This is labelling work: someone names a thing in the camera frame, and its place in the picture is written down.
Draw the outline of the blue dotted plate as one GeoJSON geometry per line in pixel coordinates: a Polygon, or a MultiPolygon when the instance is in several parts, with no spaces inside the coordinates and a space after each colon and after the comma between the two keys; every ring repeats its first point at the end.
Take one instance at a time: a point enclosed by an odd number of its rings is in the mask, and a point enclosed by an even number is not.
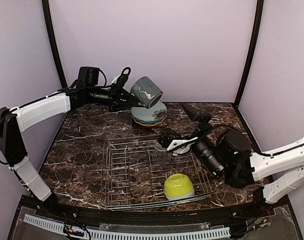
{"type": "Polygon", "coordinates": [[[163,119],[158,119],[158,120],[154,120],[154,121],[142,121],[140,119],[137,118],[132,118],[133,121],[139,122],[139,123],[143,123],[143,124],[155,124],[158,122],[164,122],[166,120],[166,117],[164,117],[163,119]]]}

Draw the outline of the grey mug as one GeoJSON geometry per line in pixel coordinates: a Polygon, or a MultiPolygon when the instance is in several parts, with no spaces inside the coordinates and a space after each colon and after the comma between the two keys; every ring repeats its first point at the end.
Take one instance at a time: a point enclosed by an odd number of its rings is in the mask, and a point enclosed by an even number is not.
{"type": "Polygon", "coordinates": [[[163,96],[163,91],[148,76],[139,78],[130,93],[147,109],[154,107],[163,96]]]}

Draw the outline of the yellow dotted plate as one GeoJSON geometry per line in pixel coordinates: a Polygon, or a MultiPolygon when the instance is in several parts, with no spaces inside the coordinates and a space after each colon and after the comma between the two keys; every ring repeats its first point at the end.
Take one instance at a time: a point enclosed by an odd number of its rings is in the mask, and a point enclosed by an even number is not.
{"type": "Polygon", "coordinates": [[[143,127],[143,128],[154,128],[154,127],[160,126],[162,124],[162,122],[157,122],[155,124],[144,124],[144,123],[141,123],[141,122],[134,121],[134,124],[137,125],[137,126],[143,127]]]}

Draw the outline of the light green flower plate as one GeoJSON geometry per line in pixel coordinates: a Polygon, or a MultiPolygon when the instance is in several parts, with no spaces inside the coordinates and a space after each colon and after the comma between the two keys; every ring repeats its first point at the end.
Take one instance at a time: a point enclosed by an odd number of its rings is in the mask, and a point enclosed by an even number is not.
{"type": "Polygon", "coordinates": [[[132,107],[131,114],[133,118],[141,122],[160,121],[167,116],[167,107],[164,103],[159,101],[151,108],[132,107]]]}

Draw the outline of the clear glass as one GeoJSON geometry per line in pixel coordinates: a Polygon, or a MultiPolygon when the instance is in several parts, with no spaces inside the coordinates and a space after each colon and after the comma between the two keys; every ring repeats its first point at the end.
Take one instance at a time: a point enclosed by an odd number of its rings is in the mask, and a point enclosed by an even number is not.
{"type": "Polygon", "coordinates": [[[167,160],[171,156],[170,153],[167,152],[166,148],[162,147],[158,141],[155,142],[154,151],[153,151],[153,159],[157,161],[167,160]]]}

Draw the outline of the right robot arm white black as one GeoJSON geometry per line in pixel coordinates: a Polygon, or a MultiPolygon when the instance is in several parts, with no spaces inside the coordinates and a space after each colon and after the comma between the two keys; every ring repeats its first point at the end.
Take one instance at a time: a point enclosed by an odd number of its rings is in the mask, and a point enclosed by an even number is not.
{"type": "Polygon", "coordinates": [[[209,123],[211,115],[184,103],[183,108],[199,126],[192,136],[191,151],[202,166],[216,177],[224,176],[225,183],[241,189],[265,177],[285,172],[277,180],[253,193],[256,204],[274,204],[284,195],[304,184],[304,137],[291,144],[260,152],[237,129],[229,126],[216,144],[208,139],[215,128],[209,123]]]}

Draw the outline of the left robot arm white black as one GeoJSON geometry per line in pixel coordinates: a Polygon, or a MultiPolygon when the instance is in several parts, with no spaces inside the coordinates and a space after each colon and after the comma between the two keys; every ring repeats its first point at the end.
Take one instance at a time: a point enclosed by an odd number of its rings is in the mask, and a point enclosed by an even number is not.
{"type": "Polygon", "coordinates": [[[138,103],[138,100],[123,88],[131,73],[130,67],[124,68],[111,84],[98,84],[101,73],[97,67],[83,66],[70,87],[22,106],[0,109],[0,152],[5,158],[0,163],[8,165],[32,195],[43,203],[56,202],[57,196],[31,163],[22,133],[54,116],[84,105],[99,104],[108,106],[111,112],[117,112],[138,103]]]}

